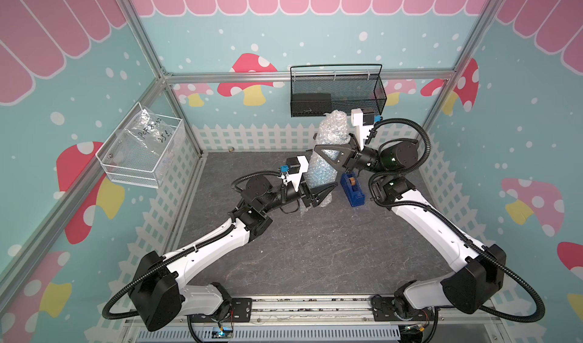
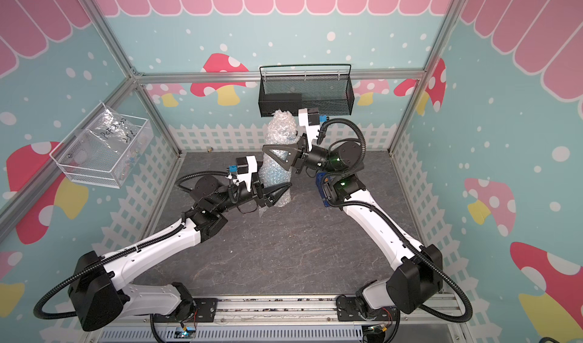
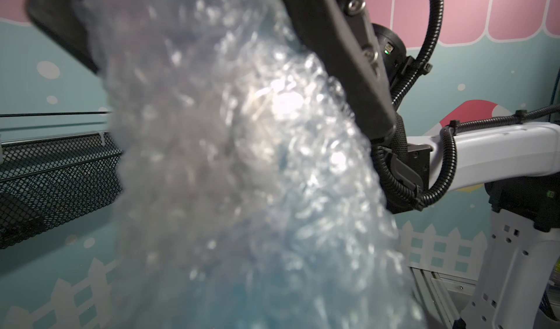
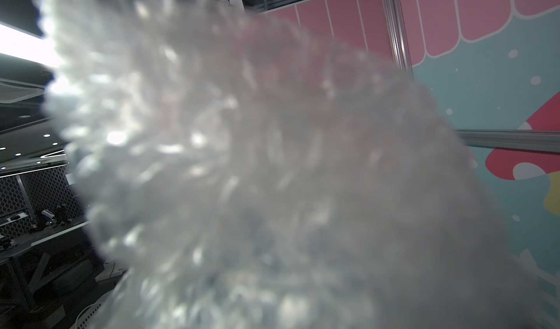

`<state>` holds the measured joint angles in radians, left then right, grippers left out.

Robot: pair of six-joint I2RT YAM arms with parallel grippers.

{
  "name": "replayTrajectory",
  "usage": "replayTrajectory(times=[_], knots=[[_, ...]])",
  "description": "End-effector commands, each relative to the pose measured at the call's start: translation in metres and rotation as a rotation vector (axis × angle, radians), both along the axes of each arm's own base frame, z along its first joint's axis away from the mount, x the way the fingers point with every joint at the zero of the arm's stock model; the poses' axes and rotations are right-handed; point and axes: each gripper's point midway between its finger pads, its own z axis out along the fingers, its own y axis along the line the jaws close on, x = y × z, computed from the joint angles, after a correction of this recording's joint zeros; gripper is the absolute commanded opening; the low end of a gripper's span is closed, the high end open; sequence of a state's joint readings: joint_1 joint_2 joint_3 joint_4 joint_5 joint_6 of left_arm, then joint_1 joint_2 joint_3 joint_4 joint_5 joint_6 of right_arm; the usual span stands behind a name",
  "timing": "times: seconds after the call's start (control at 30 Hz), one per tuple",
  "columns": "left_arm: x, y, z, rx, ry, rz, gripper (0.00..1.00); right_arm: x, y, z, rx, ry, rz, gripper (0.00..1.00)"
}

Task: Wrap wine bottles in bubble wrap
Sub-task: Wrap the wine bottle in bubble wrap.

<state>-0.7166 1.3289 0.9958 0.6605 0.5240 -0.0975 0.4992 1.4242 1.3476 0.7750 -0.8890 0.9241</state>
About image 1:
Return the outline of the blue glass bottle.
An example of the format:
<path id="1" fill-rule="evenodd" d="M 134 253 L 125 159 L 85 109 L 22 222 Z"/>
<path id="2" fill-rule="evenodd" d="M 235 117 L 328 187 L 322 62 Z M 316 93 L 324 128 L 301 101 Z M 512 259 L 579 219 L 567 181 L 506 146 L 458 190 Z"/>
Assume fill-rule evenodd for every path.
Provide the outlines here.
<path id="1" fill-rule="evenodd" d="M 331 184 L 336 181 L 338 171 L 328 163 L 322 156 L 313 153 L 309 165 L 308 173 L 305 175 L 306 183 L 310 189 Z"/>

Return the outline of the blue tape dispenser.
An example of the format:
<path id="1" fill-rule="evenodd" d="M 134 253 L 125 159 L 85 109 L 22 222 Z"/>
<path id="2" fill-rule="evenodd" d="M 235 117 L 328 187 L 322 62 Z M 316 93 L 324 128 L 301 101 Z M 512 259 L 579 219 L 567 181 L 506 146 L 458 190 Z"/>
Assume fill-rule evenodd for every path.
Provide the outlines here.
<path id="1" fill-rule="evenodd" d="M 341 176 L 341 186 L 352 207 L 364 206 L 366 197 L 354 173 L 344 173 Z"/>

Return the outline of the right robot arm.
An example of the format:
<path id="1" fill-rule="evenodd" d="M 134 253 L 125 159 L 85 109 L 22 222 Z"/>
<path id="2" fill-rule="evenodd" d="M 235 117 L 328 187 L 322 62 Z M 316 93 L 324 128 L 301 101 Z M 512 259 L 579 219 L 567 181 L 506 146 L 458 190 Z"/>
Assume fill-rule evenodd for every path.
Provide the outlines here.
<path id="1" fill-rule="evenodd" d="M 316 154 L 337 171 L 370 171 L 372 200 L 410 224 L 443 257 L 450 273 L 435 279 L 411 281 L 394 293 L 393 309 L 402 320 L 426 307 L 454 307 L 473 314 L 482 310 L 516 323 L 534 323 L 545 315 L 542 298 L 524 279 L 506 266 L 506 253 L 496 244 L 487 246 L 467 235 L 437 211 L 407 179 L 418 162 L 418 140 L 400 138 L 385 142 L 378 150 L 360 146 L 356 139 L 343 145 L 317 145 Z M 512 315 L 487 307 L 486 302 L 509 277 L 532 298 L 535 311 Z"/>

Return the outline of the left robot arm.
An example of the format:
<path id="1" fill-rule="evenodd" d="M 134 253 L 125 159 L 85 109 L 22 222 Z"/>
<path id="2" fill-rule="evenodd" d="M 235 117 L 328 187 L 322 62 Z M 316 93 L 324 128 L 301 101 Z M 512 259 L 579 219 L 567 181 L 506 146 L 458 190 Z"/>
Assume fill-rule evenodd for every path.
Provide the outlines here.
<path id="1" fill-rule="evenodd" d="M 141 258 L 132 281 L 115 293 L 102 309 L 106 320 L 140 317 L 150 332 L 178 316 L 226 318 L 232 297 L 217 282 L 191 285 L 206 267 L 233 250 L 254 241 L 272 224 L 270 212 L 290 203 L 319 206 L 336 182 L 314 189 L 305 179 L 293 184 L 275 171 L 258 171 L 232 182 L 240 196 L 235 209 L 216 230 L 173 252 L 153 251 Z"/>

